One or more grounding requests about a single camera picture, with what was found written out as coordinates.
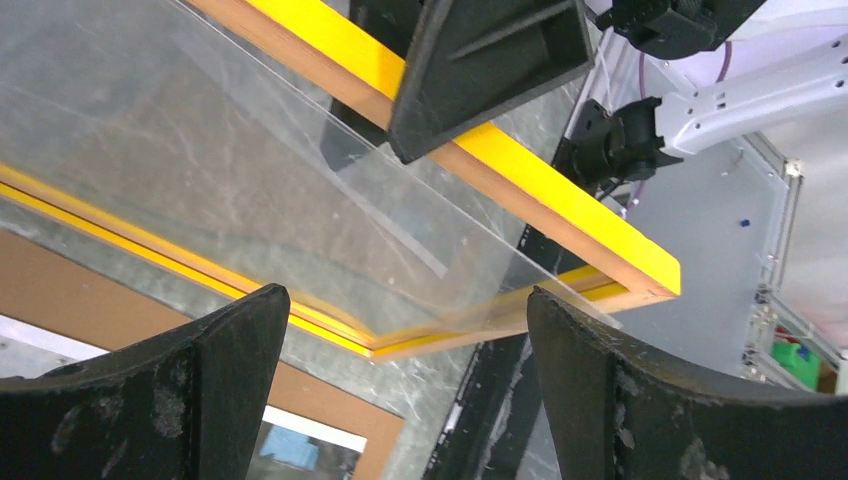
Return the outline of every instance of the transparent acrylic panel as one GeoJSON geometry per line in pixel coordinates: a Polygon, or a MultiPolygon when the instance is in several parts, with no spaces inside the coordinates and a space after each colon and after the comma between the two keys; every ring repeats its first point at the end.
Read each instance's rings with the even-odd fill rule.
{"type": "Polygon", "coordinates": [[[51,3],[0,6],[2,163],[377,335],[612,322],[184,6],[51,3]]]}

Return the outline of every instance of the wooden frame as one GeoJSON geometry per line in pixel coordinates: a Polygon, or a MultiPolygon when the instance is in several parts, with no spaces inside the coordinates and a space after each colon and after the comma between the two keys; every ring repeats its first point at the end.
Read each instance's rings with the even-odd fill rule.
{"type": "MultiPolygon", "coordinates": [[[[104,350],[189,318],[10,232],[0,231],[0,313],[104,350]]],[[[280,362],[268,404],[367,439],[354,478],[379,478],[403,419],[280,362]]]]}
{"type": "MultiPolygon", "coordinates": [[[[321,0],[190,2],[378,125],[388,125],[403,60],[321,0]]],[[[466,133],[430,158],[586,261],[589,267],[567,272],[560,281],[604,312],[679,295],[676,259],[493,125],[466,133]]],[[[229,298],[260,287],[237,272],[4,166],[2,159],[0,195],[229,298]]],[[[376,336],[365,321],[320,299],[291,293],[293,326],[375,360],[438,351],[526,329],[523,298],[495,298],[474,307],[497,309],[485,332],[463,328],[456,321],[463,313],[457,312],[439,323],[376,336]]],[[[516,298],[514,292],[508,295],[516,298]]]]}
{"type": "MultiPolygon", "coordinates": [[[[321,0],[190,0],[375,124],[387,127],[403,59],[321,0]]],[[[680,295],[680,264],[492,124],[429,156],[639,299],[680,295]]]]}
{"type": "MultiPolygon", "coordinates": [[[[253,280],[3,164],[0,164],[0,197],[144,258],[228,298],[237,299],[261,287],[253,280]]],[[[624,310],[633,303],[630,298],[632,293],[591,266],[566,272],[559,276],[559,281],[595,302],[607,313],[624,310]]],[[[558,287],[553,281],[542,282],[540,286],[558,287]]],[[[390,361],[525,332],[524,303],[529,288],[501,295],[465,312],[456,312],[439,323],[383,336],[374,336],[361,322],[350,320],[352,317],[344,312],[338,313],[338,309],[319,299],[290,293],[293,293],[289,316],[292,326],[374,361],[390,361]],[[487,310],[497,312],[496,318],[491,321],[495,327],[485,331],[463,328],[463,323],[468,323],[463,319],[487,310]],[[446,324],[453,330],[446,332],[446,324]]],[[[648,297],[641,301],[648,303],[651,300],[663,299],[648,297]]]]}

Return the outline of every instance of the purple cable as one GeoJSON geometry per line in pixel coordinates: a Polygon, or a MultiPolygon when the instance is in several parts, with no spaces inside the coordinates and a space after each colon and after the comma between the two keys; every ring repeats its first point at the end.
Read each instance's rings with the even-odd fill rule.
{"type": "Polygon", "coordinates": [[[724,62],[721,64],[721,70],[718,72],[716,83],[724,81],[727,76],[727,71],[730,70],[730,59],[733,57],[733,42],[730,40],[724,42],[724,62]]]}
{"type": "MultiPolygon", "coordinates": [[[[721,64],[721,70],[718,72],[718,78],[716,79],[716,83],[721,83],[724,81],[725,77],[727,77],[727,71],[730,70],[730,60],[733,58],[733,42],[730,40],[724,42],[724,62],[721,64]]],[[[647,96],[645,88],[645,52],[639,53],[639,98],[645,98],[647,96]]],[[[646,180],[641,180],[639,185],[636,186],[636,191],[633,192],[633,195],[630,196],[630,200],[627,201],[626,210],[630,210],[639,204],[639,199],[642,198],[642,192],[645,191],[645,185],[648,182],[646,180]]]]}
{"type": "Polygon", "coordinates": [[[645,52],[639,53],[639,100],[642,100],[647,95],[645,94],[645,52]]]}

